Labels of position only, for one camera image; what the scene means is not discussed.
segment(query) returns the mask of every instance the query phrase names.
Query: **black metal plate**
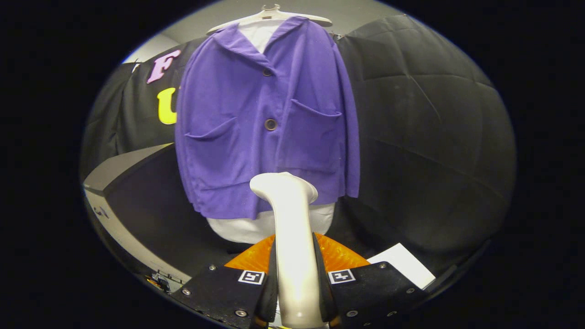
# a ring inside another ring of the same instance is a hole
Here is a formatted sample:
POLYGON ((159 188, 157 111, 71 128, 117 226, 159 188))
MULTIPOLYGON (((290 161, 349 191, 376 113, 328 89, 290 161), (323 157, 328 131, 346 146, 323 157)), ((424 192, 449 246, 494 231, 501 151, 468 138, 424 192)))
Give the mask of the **black metal plate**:
POLYGON ((339 311, 339 317, 330 323, 334 329, 362 328, 366 323, 369 323, 366 324, 369 329, 387 328, 395 315, 428 295, 387 262, 350 271, 355 280, 335 284, 330 281, 339 311), (348 316, 351 311, 357 314, 348 316))
POLYGON ((218 266, 215 270, 203 270, 171 297, 179 303, 214 320, 241 329, 264 328, 266 323, 254 315, 266 284, 267 274, 260 285, 240 282, 244 270, 218 266), (236 315, 243 310, 246 316, 236 315))

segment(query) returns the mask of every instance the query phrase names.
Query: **pink letter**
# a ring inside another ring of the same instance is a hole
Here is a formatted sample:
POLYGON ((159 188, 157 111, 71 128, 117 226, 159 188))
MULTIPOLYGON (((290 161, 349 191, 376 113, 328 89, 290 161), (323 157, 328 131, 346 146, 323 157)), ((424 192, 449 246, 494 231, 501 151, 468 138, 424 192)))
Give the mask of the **pink letter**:
POLYGON ((156 81, 163 77, 164 73, 163 70, 168 69, 173 62, 173 57, 179 56, 181 50, 175 50, 174 52, 164 55, 161 58, 155 59, 154 67, 152 69, 152 73, 150 74, 150 78, 146 81, 146 83, 151 83, 152 81, 156 81))

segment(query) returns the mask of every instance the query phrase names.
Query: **white hanger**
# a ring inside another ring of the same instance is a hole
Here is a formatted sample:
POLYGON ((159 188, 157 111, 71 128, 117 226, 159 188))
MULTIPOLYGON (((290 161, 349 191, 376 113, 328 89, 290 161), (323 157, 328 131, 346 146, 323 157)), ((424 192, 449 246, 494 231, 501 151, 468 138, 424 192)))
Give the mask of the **white hanger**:
POLYGON ((274 4, 273 8, 266 8, 266 5, 263 5, 261 12, 255 14, 255 15, 252 15, 252 16, 247 16, 244 18, 240 18, 237 20, 233 20, 231 22, 227 22, 227 23, 218 25, 218 26, 212 28, 211 30, 207 31, 207 35, 211 35, 215 31, 217 31, 221 28, 224 28, 226 26, 229 26, 231 24, 234 24, 234 23, 250 23, 250 22, 255 22, 255 21, 263 20, 263 19, 287 19, 287 18, 292 17, 292 16, 306 17, 306 18, 312 20, 313 22, 315 22, 323 27, 328 27, 328 26, 333 25, 331 20, 324 18, 324 17, 314 16, 314 15, 305 15, 305 14, 301 14, 301 13, 282 12, 282 11, 279 11, 279 9, 280 9, 280 5, 277 5, 277 4, 274 4))

